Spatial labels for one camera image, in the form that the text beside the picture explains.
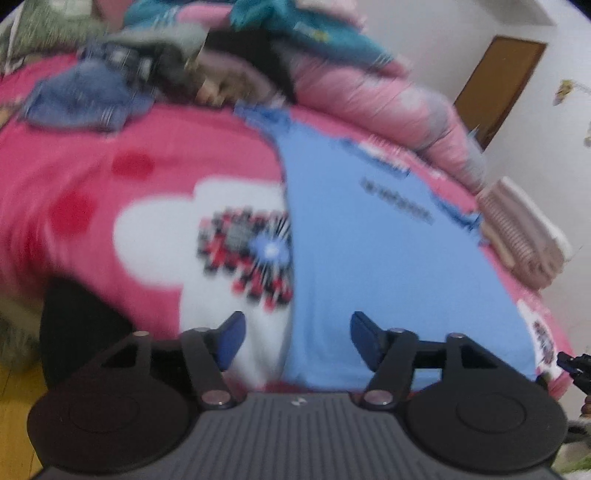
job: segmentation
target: blue blanket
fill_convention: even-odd
[[[294,261],[284,380],[361,390],[371,372],[350,339],[353,312],[422,340],[463,332],[535,378],[527,327],[469,224],[426,184],[284,111],[237,108],[275,144],[285,170]],[[424,371],[414,388],[439,379]]]

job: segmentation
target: red polka dot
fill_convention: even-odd
[[[140,152],[123,152],[113,160],[113,175],[128,179],[146,180],[154,171],[154,160],[148,154]]]
[[[96,210],[96,202],[87,195],[68,192],[49,213],[51,228],[58,235],[74,236],[86,232]]]
[[[47,266],[45,249],[39,239],[38,230],[31,225],[25,234],[24,262],[29,271],[43,272]]]

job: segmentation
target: pink quilt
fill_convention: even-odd
[[[74,62],[55,57],[5,78],[0,103],[26,96],[37,80]],[[476,207],[464,188],[405,148],[306,109],[293,115],[409,166],[463,210]],[[203,222],[227,207],[286,210],[276,154],[257,132],[229,111],[168,105],[118,134],[43,131],[14,119],[0,132],[0,158],[6,288],[31,293],[51,274],[69,275],[159,338],[216,327],[243,310],[248,334],[234,376],[248,388],[279,378],[290,305],[248,301],[232,275],[205,275],[196,252]],[[570,352],[564,332],[539,295],[512,278],[490,249],[483,252],[531,332],[539,373],[561,396],[570,384],[555,366],[557,351]]]
[[[486,161],[450,101],[394,76],[334,64],[280,44],[300,105],[328,113],[416,152],[470,191],[483,187]],[[403,67],[401,60],[396,62]]]

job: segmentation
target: white wall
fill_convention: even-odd
[[[538,0],[476,0],[502,24],[555,25]]]
[[[368,35],[412,60],[412,78],[455,99],[499,27],[473,0],[358,0]]]
[[[540,0],[557,27],[502,27],[500,34],[548,42],[538,67],[486,150],[491,180],[509,175],[573,243],[576,256],[543,296],[577,353],[591,353],[591,148],[583,139],[591,96],[571,93],[553,106],[562,79],[591,86],[591,22],[565,0]],[[564,399],[578,415],[583,394]]]

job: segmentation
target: pink bedspread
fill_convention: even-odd
[[[0,102],[26,96],[37,80],[74,62],[55,57],[16,72],[0,82]],[[410,151],[319,113],[294,108],[293,115],[408,165],[439,196],[463,210],[476,207],[464,188]],[[2,284],[31,293],[51,274],[73,276],[159,338],[216,326],[195,318],[195,311],[204,317],[220,315],[207,303],[217,291],[209,293],[207,286],[199,290],[204,284],[196,272],[202,266],[193,264],[201,216],[223,207],[226,194],[233,205],[252,200],[250,205],[258,208],[282,206],[274,150],[229,111],[157,105],[115,135],[43,131],[14,119],[0,132],[0,159]],[[134,223],[140,210],[147,212],[149,222]],[[570,384],[555,366],[557,351],[570,352],[564,332],[539,295],[511,277],[492,250],[483,251],[530,329],[538,370],[552,379],[552,395],[561,396]],[[228,308],[234,308],[231,298]],[[250,387],[263,388],[262,383],[275,378],[264,371],[261,359],[263,364],[273,362],[279,353],[261,353],[261,348],[277,343],[273,335],[284,335],[288,310],[249,314],[261,319],[264,332],[249,340],[237,373]],[[259,371],[250,378],[253,361],[259,362]]]

